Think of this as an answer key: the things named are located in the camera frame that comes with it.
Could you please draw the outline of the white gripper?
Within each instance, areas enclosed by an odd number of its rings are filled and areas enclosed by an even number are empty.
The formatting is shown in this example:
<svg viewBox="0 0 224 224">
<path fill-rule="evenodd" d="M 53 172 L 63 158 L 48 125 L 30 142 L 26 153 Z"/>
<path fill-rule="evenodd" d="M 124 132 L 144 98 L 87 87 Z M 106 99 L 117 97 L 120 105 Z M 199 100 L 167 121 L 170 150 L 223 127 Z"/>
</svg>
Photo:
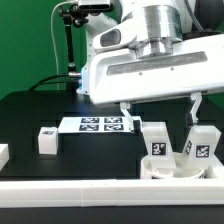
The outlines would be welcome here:
<svg viewBox="0 0 224 224">
<path fill-rule="evenodd" d="M 128 49 L 97 55 L 90 68 L 89 94 L 98 105 L 118 104 L 134 134 L 141 123 L 130 113 L 131 103 L 190 95 L 188 127 L 198 123 L 202 93 L 224 90 L 224 45 L 184 44 L 171 56 L 138 60 Z"/>
</svg>

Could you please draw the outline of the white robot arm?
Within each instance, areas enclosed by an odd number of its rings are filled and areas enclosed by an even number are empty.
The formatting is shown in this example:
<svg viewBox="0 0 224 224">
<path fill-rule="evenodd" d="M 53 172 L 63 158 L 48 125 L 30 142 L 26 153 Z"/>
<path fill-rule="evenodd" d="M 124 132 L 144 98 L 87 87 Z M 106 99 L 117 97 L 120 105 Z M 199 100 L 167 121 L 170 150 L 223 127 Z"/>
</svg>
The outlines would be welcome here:
<svg viewBox="0 0 224 224">
<path fill-rule="evenodd" d="M 118 105 L 134 131 L 131 105 L 189 97 L 190 116 L 203 94 L 224 92 L 224 34 L 201 27 L 196 0 L 118 0 L 121 20 L 109 20 L 109 1 L 89 8 L 87 60 L 83 87 L 98 106 Z"/>
</svg>

